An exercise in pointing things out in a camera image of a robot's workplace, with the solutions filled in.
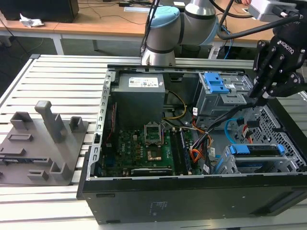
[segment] wooden desk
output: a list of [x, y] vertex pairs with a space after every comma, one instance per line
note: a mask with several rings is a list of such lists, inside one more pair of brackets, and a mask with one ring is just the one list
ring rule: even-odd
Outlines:
[[[79, 14], [73, 23], [51, 23], [44, 22], [45, 26], [28, 28], [24, 27], [19, 21], [3, 20], [7, 27], [15, 36], [29, 37], [48, 37], [52, 38], [59, 55], [63, 55], [61, 39], [89, 39], [93, 40], [94, 50], [97, 50], [97, 40], [113, 41], [136, 41], [142, 40], [144, 35], [145, 21], [147, 13], [126, 12], [123, 7], [115, 4], [117, 1], [108, 4], [97, 4], [97, 1], [89, 0], [95, 4], [87, 4], [87, 0], [79, 0]], [[227, 0], [216, 0], [222, 8], [226, 8]], [[234, 4], [230, 12], [244, 15], [243, 5]], [[227, 17], [227, 27], [232, 33], [240, 32], [246, 29], [254, 28], [264, 23], [249, 19], [236, 19]], [[0, 35], [10, 35], [3, 25], [0, 25]], [[256, 47], [258, 40], [270, 40], [273, 36], [272, 30], [257, 34], [248, 35], [235, 39], [233, 46]], [[218, 53], [219, 48], [224, 41], [216, 37], [212, 43], [212, 53]]]

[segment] black cable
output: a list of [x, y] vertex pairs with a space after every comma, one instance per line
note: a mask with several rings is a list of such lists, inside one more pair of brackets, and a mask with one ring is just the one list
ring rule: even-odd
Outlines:
[[221, 31], [221, 28], [222, 28], [223, 22], [224, 22], [224, 20], [227, 16], [227, 13], [229, 12], [229, 9], [232, 6], [233, 2], [234, 2], [234, 0], [229, 1], [229, 4], [228, 4], [228, 6], [225, 10], [225, 13], [223, 14], [223, 16], [220, 20], [219, 27], [217, 29], [217, 35], [219, 36], [219, 38], [221, 38], [223, 40], [235, 39], [235, 38], [255, 34], [255, 33], [265, 31], [265, 30], [269, 30], [269, 29], [272, 29], [274, 27], [278, 27], [278, 26], [281, 26], [281, 25], [284, 25], [284, 24], [287, 24], [287, 23], [295, 22], [295, 21], [299, 20], [299, 18], [300, 18], [300, 14], [296, 13], [293, 16], [289, 16], [287, 18], [284, 18], [284, 19], [281, 19], [281, 20], [278, 20], [278, 21], [275, 21], [275, 22], [272, 22], [272, 23], [261, 25], [261, 26], [258, 26], [256, 28], [253, 28], [253, 29], [245, 30], [245, 31], [238, 32], [238, 33], [235, 33], [235, 34], [225, 34]]
[[127, 18], [124, 18], [124, 17], [122, 17], [122, 16], [119, 16], [119, 15], [104, 15], [104, 16], [101, 16], [97, 11], [95, 11], [93, 8], [97, 8], [97, 7], [105, 7], [105, 6], [89, 6], [89, 7], [83, 7], [82, 9], [84, 9], [84, 8], [91, 8], [98, 16], [99, 16], [99, 18], [101, 19], [101, 18], [104, 18], [104, 17], [119, 17], [119, 18], [122, 18], [122, 19], [124, 19], [124, 20], [126, 20], [126, 21], [128, 21], [128, 22], [130, 22], [130, 23], [133, 23], [133, 24], [137, 24], [137, 25], [144, 25], [145, 23], [135, 23], [135, 22], [133, 22], [133, 21], [130, 21], [129, 19], [127, 19]]
[[236, 15], [236, 14], [233, 14], [233, 13], [229, 13], [229, 10], [226, 11], [224, 10], [223, 8], [221, 8], [218, 4], [215, 3], [214, 0], [209, 0], [211, 2], [211, 4], [217, 8], [219, 11], [225, 13], [227, 12], [226, 14], [230, 17], [233, 17], [233, 18], [252, 18], [253, 16], [252, 15]]
[[4, 24], [4, 22], [2, 21], [2, 19], [0, 18], [1, 23], [4, 25], [5, 29], [12, 35], [13, 38], [15, 38], [16, 42], [20, 45], [20, 47], [24, 50], [24, 52], [28, 55], [29, 53], [26, 51], [26, 49], [23, 47], [23, 45], [21, 45], [21, 43], [18, 41], [17, 37], [15, 37], [12, 32], [9, 30], [9, 28]]
[[0, 70], [0, 73], [2, 73], [2, 74], [4, 74], [5, 76], [11, 78], [11, 76], [10, 76], [9, 74], [7, 74], [7, 73], [5, 73], [5, 72], [3, 72], [3, 71], [1, 71], [1, 70]]
[[157, 0], [157, 1], [153, 0], [151, 7], [150, 7], [150, 10], [149, 10], [149, 13], [148, 13], [148, 16], [147, 16], [147, 20], [146, 20], [145, 35], [144, 35], [142, 42], [141, 42], [141, 51], [140, 51], [141, 57], [143, 55], [142, 52], [145, 50], [145, 45], [146, 45], [146, 41], [147, 41], [148, 34], [149, 34], [149, 31], [150, 31], [150, 26], [151, 26], [152, 21], [154, 19], [154, 14], [155, 14], [158, 6], [159, 6], [159, 3], [160, 3], [160, 0]]
[[208, 133], [211, 132], [214, 128], [218, 127], [221, 123], [232, 118], [240, 110], [247, 109], [247, 108], [253, 108], [253, 107], [255, 107], [254, 103], [242, 104], [242, 105], [238, 105], [237, 107], [232, 108], [227, 113], [220, 115], [206, 128], [205, 133], [202, 135], [202, 137], [200, 138], [199, 142], [194, 147], [194, 149], [198, 149], [201, 143], [204, 142], [205, 139], [207, 138]]

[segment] white paper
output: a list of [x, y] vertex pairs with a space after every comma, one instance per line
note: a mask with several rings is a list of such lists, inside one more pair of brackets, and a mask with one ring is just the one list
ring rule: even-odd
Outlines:
[[185, 6], [184, 2], [181, 1], [174, 1], [175, 6]]
[[41, 26], [44, 25], [40, 19], [30, 19], [23, 17], [22, 14], [20, 14], [20, 20], [19, 20], [24, 26], [26, 27], [35, 27], [35, 26]]

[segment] black box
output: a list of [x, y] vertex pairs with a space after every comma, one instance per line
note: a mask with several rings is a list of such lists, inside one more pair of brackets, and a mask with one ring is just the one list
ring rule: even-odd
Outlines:
[[71, 23], [78, 14], [77, 0], [1, 0], [0, 10], [6, 20], [27, 18]]

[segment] cable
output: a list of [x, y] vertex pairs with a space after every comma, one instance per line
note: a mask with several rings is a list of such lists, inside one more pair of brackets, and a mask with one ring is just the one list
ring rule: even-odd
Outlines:
[[111, 131], [110, 131], [109, 136], [108, 136], [107, 139], [106, 139], [105, 144], [107, 144], [107, 141], [109, 140], [109, 138], [110, 138], [111, 135], [112, 135], [112, 130], [113, 130], [113, 126], [114, 126], [114, 111], [115, 111], [115, 104], [113, 105], [113, 110], [112, 110], [112, 118], [111, 118], [112, 126], [111, 126]]
[[229, 133], [228, 133], [228, 124], [229, 122], [231, 121], [236, 121], [236, 118], [231, 118], [229, 120], [226, 121], [225, 123], [225, 127], [224, 127], [224, 132], [225, 132], [225, 135], [227, 137], [227, 139], [232, 143], [232, 144], [236, 144], [236, 142], [229, 136]]
[[20, 47], [24, 50], [24, 52], [30, 57], [30, 55], [28, 54], [28, 52], [26, 51], [26, 49], [21, 45], [21, 43], [18, 41], [17, 37], [15, 37], [12, 32], [9, 30], [9, 28], [4, 24], [4, 22], [2, 21], [2, 19], [0, 18], [1, 23], [4, 25], [5, 29], [12, 35], [13, 38], [16, 39], [16, 42], [20, 45]]
[[269, 29], [272, 29], [274, 27], [278, 27], [278, 26], [281, 26], [281, 25], [284, 25], [284, 24], [287, 24], [287, 23], [292, 23], [292, 22], [295, 22], [295, 21], [300, 19], [300, 14], [296, 13], [293, 16], [289, 16], [287, 18], [284, 18], [284, 19], [281, 19], [281, 20], [278, 20], [278, 21], [275, 21], [275, 22], [272, 22], [272, 23], [261, 25], [261, 26], [255, 27], [253, 29], [245, 30], [245, 31], [238, 32], [238, 33], [235, 33], [235, 34], [224, 34], [224, 33], [222, 33], [221, 28], [222, 28], [223, 22], [224, 22], [227, 14], [229, 12], [230, 7], [233, 4], [233, 2], [234, 2], [234, 0], [229, 1], [229, 4], [228, 4], [221, 20], [220, 20], [219, 27], [217, 29], [218, 37], [223, 39], [223, 40], [235, 39], [235, 38], [255, 34], [255, 33], [265, 31], [265, 30], [269, 30]]
[[90, 7], [83, 7], [82, 9], [84, 9], [84, 8], [91, 8], [98, 16], [99, 16], [99, 18], [101, 19], [101, 18], [104, 18], [104, 17], [119, 17], [119, 18], [122, 18], [122, 19], [124, 19], [124, 20], [126, 20], [126, 21], [128, 21], [128, 22], [130, 22], [130, 23], [133, 23], [133, 24], [137, 24], [137, 25], [144, 25], [145, 23], [135, 23], [135, 22], [133, 22], [133, 21], [130, 21], [129, 19], [127, 19], [127, 18], [124, 18], [124, 17], [122, 17], [122, 16], [119, 16], [119, 15], [104, 15], [104, 16], [101, 16], [97, 11], [95, 11], [93, 8], [97, 8], [97, 7], [105, 7], [105, 6], [90, 6]]
[[164, 121], [171, 127], [175, 127], [175, 128], [182, 128], [182, 129], [191, 129], [191, 130], [196, 130], [195, 128], [191, 128], [191, 127], [185, 127], [185, 126], [175, 126], [173, 123], [171, 123], [170, 121], [164, 119]]
[[253, 16], [252, 15], [236, 15], [236, 14], [233, 14], [233, 13], [229, 13], [228, 11], [227, 11], [227, 8], [226, 8], [226, 10], [224, 10], [223, 8], [221, 8], [218, 4], [216, 4], [215, 3], [215, 1], [214, 0], [209, 0], [210, 2], [211, 2], [211, 4], [215, 7], [215, 8], [217, 8], [219, 11], [221, 11], [221, 12], [223, 12], [224, 14], [225, 14], [225, 12], [227, 12], [226, 13], [226, 15], [228, 15], [228, 16], [230, 16], [230, 17], [233, 17], [233, 18], [252, 18]]
[[175, 95], [175, 96], [182, 102], [182, 104], [183, 104], [183, 106], [184, 106], [184, 111], [183, 111], [183, 113], [182, 113], [181, 115], [179, 115], [179, 116], [163, 117], [162, 119], [177, 120], [177, 119], [180, 119], [180, 118], [184, 117], [184, 115], [185, 115], [186, 112], [187, 112], [187, 106], [186, 106], [186, 104], [184, 103], [184, 101], [182, 100], [182, 98], [179, 97], [178, 94], [176, 94], [175, 92], [170, 91], [170, 90], [168, 90], [168, 91], [169, 91], [170, 93], [172, 93], [173, 95]]
[[3, 72], [3, 71], [1, 71], [1, 70], [0, 70], [0, 73], [2, 73], [3, 75], [5, 75], [5, 76], [11, 78], [11, 76], [10, 76], [9, 74], [7, 74], [7, 73], [5, 73], [5, 72]]
[[[230, 31], [227, 30], [227, 28], [225, 28], [224, 26], [222, 26], [222, 29], [223, 29], [228, 35], [230, 34]], [[230, 49], [231, 49], [231, 47], [232, 47], [233, 44], [234, 44], [234, 40], [231, 39], [231, 40], [230, 40], [230, 46], [229, 46], [228, 52], [227, 52], [227, 54], [225, 55], [224, 59], [227, 59], [228, 54], [229, 54]]]
[[149, 10], [149, 13], [148, 13], [148, 16], [147, 16], [147, 20], [146, 20], [146, 27], [145, 27], [145, 35], [142, 39], [142, 42], [141, 42], [141, 50], [140, 50], [140, 56], [142, 58], [143, 56], [143, 53], [145, 51], [145, 46], [146, 46], [146, 42], [147, 42], [147, 38], [148, 38], [148, 34], [149, 34], [149, 31], [150, 31], [150, 26], [152, 24], [152, 20], [154, 19], [154, 15], [155, 15], [155, 12], [159, 6], [159, 3], [160, 3], [160, 0], [153, 0], [151, 6], [150, 6], [150, 10]]
[[218, 127], [221, 123], [224, 121], [232, 118], [238, 111], [242, 109], [247, 109], [247, 108], [252, 108], [255, 107], [253, 103], [247, 103], [247, 104], [242, 104], [238, 105], [231, 110], [229, 110], [227, 113], [220, 115], [218, 118], [216, 118], [207, 128], [202, 137], [200, 137], [192, 146], [193, 149], [198, 149], [203, 141], [207, 138], [209, 132], [214, 130], [215, 127]]
[[[35, 49], [37, 49], [37, 48], [39, 48], [42, 44], [43, 44], [43, 42], [44, 42], [44, 39], [42, 38], [42, 42], [38, 45], [38, 46], [36, 46], [36, 47], [34, 47], [34, 48], [32, 48], [32, 49], [30, 49], [29, 51], [28, 51], [28, 53], [30, 53], [30, 52], [32, 52], [33, 50], [35, 50]], [[24, 54], [22, 54], [21, 56], [20, 56], [20, 58], [19, 58], [19, 62], [22, 60], [22, 58], [23, 58], [23, 56], [25, 55], [25, 53]]]

